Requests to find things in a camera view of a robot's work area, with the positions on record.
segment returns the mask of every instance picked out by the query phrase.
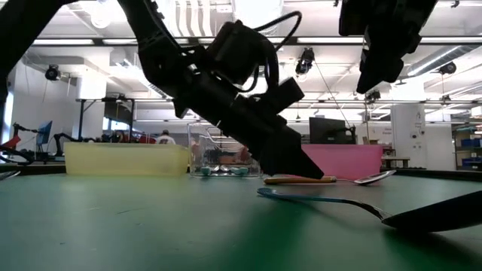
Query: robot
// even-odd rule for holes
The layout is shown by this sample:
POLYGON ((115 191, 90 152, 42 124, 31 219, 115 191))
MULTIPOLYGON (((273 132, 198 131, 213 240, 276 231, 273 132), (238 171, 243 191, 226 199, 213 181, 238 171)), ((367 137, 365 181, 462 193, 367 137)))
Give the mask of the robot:
MULTIPOLYGON (((0 77, 26 52, 62 5, 76 0, 9 0, 0 10, 0 40, 10 41, 0 64, 0 77)), ((322 170, 301 150, 300 134, 278 113, 304 95, 293 78, 279 84, 276 51, 294 34, 301 20, 293 12, 265 26, 250 29, 242 22, 226 22, 215 40, 203 46, 182 48, 162 22, 151 0, 117 0, 136 35, 145 77, 173 99, 175 114, 190 108, 249 149, 264 173, 321 178, 322 170), (298 21, 277 47, 258 33, 289 17, 298 21), (266 93, 244 97, 234 84, 243 84, 265 66, 266 93)), ((415 51, 419 31, 436 0, 342 1, 339 33, 363 35, 367 47, 361 55, 357 91, 366 93, 381 81, 398 77, 406 53, 415 51)), ((0 105, 6 84, 1 84, 0 105)))

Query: computer monitor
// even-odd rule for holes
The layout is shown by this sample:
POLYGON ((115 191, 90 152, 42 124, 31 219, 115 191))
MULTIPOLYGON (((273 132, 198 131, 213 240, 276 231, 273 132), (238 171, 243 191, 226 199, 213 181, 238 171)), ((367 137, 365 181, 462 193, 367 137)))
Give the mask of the computer monitor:
POLYGON ((346 134, 344 120, 310 118, 310 144, 356 144, 346 134))
POLYGON ((52 120, 38 127, 37 146, 48 144, 48 139, 50 138, 51 130, 52 130, 52 120))

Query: desk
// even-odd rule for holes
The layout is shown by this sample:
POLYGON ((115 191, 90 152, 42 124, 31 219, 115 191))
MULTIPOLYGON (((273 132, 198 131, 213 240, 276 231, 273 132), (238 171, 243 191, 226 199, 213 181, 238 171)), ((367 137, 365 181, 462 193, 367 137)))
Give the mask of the desk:
MULTIPOLYGON (((407 236, 353 206, 266 199, 256 194, 259 187, 258 178, 187 175, 58 174, 0 181, 0 270, 461 271, 482 266, 481 226, 407 236)), ((394 175, 370 187, 339 181, 321 189, 324 196, 360 199, 397 214, 480 190, 482 183, 394 175)))
POLYGON ((403 167, 406 169, 408 168, 408 161, 410 161, 409 157, 382 157, 382 161, 385 162, 385 167, 387 169, 393 168, 392 162, 393 161, 402 161, 403 167))

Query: person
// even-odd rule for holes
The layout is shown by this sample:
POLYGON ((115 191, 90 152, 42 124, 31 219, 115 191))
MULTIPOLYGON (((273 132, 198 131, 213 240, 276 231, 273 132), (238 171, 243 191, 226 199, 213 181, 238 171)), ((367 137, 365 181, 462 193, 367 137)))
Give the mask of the person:
POLYGON ((156 139, 157 144, 175 144, 175 141, 172 137, 169 136, 169 131, 164 130, 163 133, 156 139))

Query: ceiling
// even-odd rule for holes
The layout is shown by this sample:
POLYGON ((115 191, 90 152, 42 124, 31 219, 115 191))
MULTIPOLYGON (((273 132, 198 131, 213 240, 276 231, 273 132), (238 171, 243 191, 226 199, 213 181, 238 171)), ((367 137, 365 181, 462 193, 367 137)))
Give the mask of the ceiling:
MULTIPOLYGON (((460 36, 482 34, 482 1, 461 1, 457 8, 451 8, 453 1, 439 1, 429 21, 423 28, 422 36, 460 36)), ((195 36, 196 28, 200 29, 201 35, 206 33, 217 33, 223 22, 233 21, 234 15, 230 0, 204 0, 198 1, 196 7, 191 0, 166 0, 164 3, 173 5, 170 14, 165 13, 167 18, 175 17, 175 20, 166 21, 172 33, 179 33, 179 37, 195 36), (203 7, 209 2, 209 23, 203 25, 205 17, 203 7)), ((81 1, 62 7, 56 16, 51 20, 39 38, 134 38, 134 34, 125 20, 122 10, 117 2, 112 2, 102 13, 94 12, 97 3, 95 1, 81 1), (98 28, 98 21, 93 17, 108 17, 110 23, 104 28, 98 28)), ((262 8, 254 9, 263 14, 262 8)), ((328 36, 337 37, 338 17, 340 7, 333 7, 333 1, 301 1, 285 0, 282 6, 282 13, 301 11, 303 20, 296 31, 297 37, 307 36, 328 36)), ((280 23, 273 36, 284 36, 288 34, 294 22, 288 20, 280 23)), ((305 46, 284 46, 279 51, 278 57, 281 64, 282 77, 294 75, 294 66, 297 58, 303 52, 305 46)), ((306 78, 299 78, 301 89, 305 92, 305 99, 354 99, 353 90, 356 87, 359 71, 361 46, 312 46, 315 52, 316 63, 319 70, 314 66, 306 78)), ((447 48, 446 46, 419 46, 415 53, 403 58, 405 65, 417 63, 431 53, 447 48)), ((135 47, 31 47, 27 53, 29 58, 45 58, 49 56, 80 56, 96 64, 108 74, 108 91, 114 93, 126 93, 128 96, 138 98, 159 99, 160 96, 150 91, 145 84, 139 81, 137 75, 129 73, 122 67, 116 65, 123 59, 135 62, 135 47)), ((425 87, 426 98, 439 99, 444 93, 452 90, 461 90, 472 84, 482 81, 479 78, 482 74, 482 49, 477 48, 470 53, 460 56, 454 60, 457 71, 453 75, 445 75, 443 78, 438 73, 428 73, 418 77, 425 87)), ((263 82, 256 91, 264 91, 263 82)), ((381 84, 377 89, 382 93, 382 99, 391 99, 389 84, 381 84)), ((457 99, 479 99, 482 98, 482 91, 467 92, 457 99)), ((288 119, 294 119, 299 114, 303 119, 313 116, 317 109, 331 109, 330 114, 337 113, 335 104, 294 104, 292 109, 283 112, 288 119)), ((170 109, 170 104, 160 103, 139 103, 138 109, 153 110, 155 108, 170 109)), ((453 114, 460 114, 469 109, 470 106, 458 106, 452 111, 453 114)), ((359 114, 365 110, 363 105, 343 105, 343 110, 350 114, 359 114)), ((377 111, 380 114, 389 112, 389 106, 377 111)))

